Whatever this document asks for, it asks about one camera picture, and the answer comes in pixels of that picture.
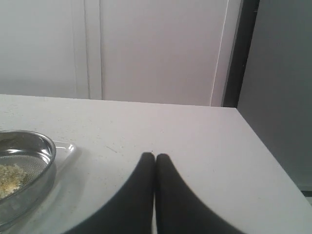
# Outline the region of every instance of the metal bowl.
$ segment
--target metal bowl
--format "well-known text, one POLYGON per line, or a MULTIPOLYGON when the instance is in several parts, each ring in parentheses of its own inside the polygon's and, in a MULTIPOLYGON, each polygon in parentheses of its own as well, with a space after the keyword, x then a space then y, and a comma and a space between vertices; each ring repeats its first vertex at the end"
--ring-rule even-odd
POLYGON ((53 187, 56 147, 45 135, 22 131, 0 131, 0 164, 18 165, 27 174, 23 186, 0 199, 0 232, 35 209, 53 187))

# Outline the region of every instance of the white cabinet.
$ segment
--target white cabinet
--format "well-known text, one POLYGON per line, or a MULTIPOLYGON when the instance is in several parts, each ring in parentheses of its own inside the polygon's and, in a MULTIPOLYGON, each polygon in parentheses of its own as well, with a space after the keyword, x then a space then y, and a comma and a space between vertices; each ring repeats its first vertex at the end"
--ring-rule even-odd
POLYGON ((0 93, 220 105, 240 0, 2 0, 0 93))

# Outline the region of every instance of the white countertop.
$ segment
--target white countertop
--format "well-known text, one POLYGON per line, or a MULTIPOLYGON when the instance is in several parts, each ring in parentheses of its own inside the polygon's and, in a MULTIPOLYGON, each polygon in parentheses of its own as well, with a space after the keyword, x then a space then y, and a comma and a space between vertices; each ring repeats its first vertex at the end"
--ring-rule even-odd
POLYGON ((33 233, 60 233, 90 216, 145 151, 168 153, 198 197, 246 233, 312 232, 310 204, 236 109, 0 95, 0 130, 9 129, 81 151, 60 181, 66 192, 33 233))

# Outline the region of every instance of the bowl rim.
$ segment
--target bowl rim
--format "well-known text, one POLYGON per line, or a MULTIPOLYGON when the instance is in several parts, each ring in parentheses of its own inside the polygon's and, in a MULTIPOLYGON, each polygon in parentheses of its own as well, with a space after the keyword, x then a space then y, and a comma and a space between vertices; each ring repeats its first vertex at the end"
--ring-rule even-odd
POLYGON ((26 133, 26 134, 31 134, 31 135, 35 135, 37 137, 43 138, 51 146, 51 160, 49 161, 47 166, 42 170, 42 172, 40 172, 40 174, 35 179, 30 181, 26 186, 23 186, 22 188, 16 190, 12 194, 0 199, 0 205, 3 204, 5 201, 9 200, 11 197, 20 194, 22 191, 28 189, 30 186, 35 184, 50 169, 51 165, 54 163, 54 160, 55 160, 55 157, 57 154, 57 149, 56 149, 55 143, 49 137, 47 137, 44 134, 33 132, 33 131, 27 131, 27 130, 4 130, 4 131, 0 131, 0 134, 2 134, 2 133, 26 133))

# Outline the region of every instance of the breadcrumbs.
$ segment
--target breadcrumbs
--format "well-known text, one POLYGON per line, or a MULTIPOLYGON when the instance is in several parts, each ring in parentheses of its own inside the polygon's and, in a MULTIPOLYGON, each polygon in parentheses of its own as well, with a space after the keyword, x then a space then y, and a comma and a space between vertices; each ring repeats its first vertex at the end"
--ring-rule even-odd
POLYGON ((0 199, 19 189, 25 177, 26 172, 18 165, 5 166, 0 164, 0 199))

